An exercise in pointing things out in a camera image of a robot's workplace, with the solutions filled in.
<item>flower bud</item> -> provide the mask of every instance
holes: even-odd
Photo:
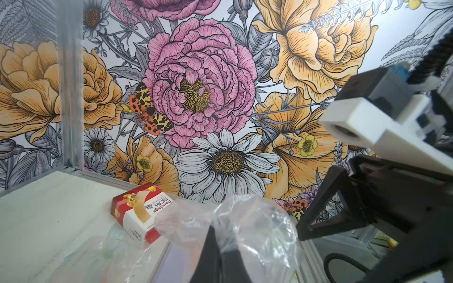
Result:
[[[8,159],[15,154],[20,154],[24,150],[22,145],[16,144],[12,139],[0,141],[0,159]]]
[[[264,49],[261,52],[260,64],[266,70],[275,68],[279,63],[279,53],[271,48]]]
[[[253,0],[233,0],[234,10],[236,10],[238,14],[250,10],[252,4]]]

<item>plastic packaging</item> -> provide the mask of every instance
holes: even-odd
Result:
[[[110,229],[106,238],[89,238],[75,252],[67,256],[52,273],[48,283],[131,283],[147,282],[146,274],[152,259],[150,247],[142,249],[119,224]]]
[[[173,244],[190,250],[181,283],[190,281],[210,225],[220,252],[238,249],[255,283],[289,282],[304,256],[290,216],[259,196],[229,196],[220,205],[178,198],[156,216],[154,225]]]

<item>small yellow flower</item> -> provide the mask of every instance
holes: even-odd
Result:
[[[129,104],[124,104],[123,102],[118,103],[118,106],[123,107],[123,112],[132,113],[132,109],[130,108]]]
[[[404,0],[404,2],[409,2],[409,8],[412,10],[415,10],[422,5],[422,0]]]
[[[300,155],[307,157],[313,155],[314,150],[318,147],[318,142],[314,136],[309,134],[305,139],[299,141],[297,147],[300,149]]]
[[[137,156],[137,168],[140,171],[149,173],[153,169],[153,164],[151,163],[151,160],[148,156],[139,155]]]

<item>black cable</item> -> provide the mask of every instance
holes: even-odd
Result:
[[[333,253],[333,254],[328,254],[325,258],[324,258],[324,272],[326,273],[327,275],[327,278],[329,279],[330,283],[336,283],[335,280],[333,279],[332,275],[330,274],[330,271],[329,271],[329,263],[332,259],[339,259],[339,260],[342,260],[342,261],[346,261],[347,263],[357,267],[358,269],[360,269],[362,272],[364,273],[367,273],[368,271],[370,271],[369,268],[367,268],[365,265],[361,264],[360,262],[354,260],[354,259],[351,259],[350,257],[348,256],[345,256],[344,254],[337,254],[337,253]]]
[[[453,29],[451,29],[417,64],[407,79],[410,85],[423,83],[433,72],[440,76],[445,63],[453,54]]]

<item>butterfly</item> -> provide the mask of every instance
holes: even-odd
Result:
[[[157,113],[152,106],[152,97],[148,88],[140,82],[135,93],[129,97],[129,105],[133,112],[141,113],[139,121],[145,122],[145,130],[152,135],[159,135],[173,128],[172,122],[164,115]]]

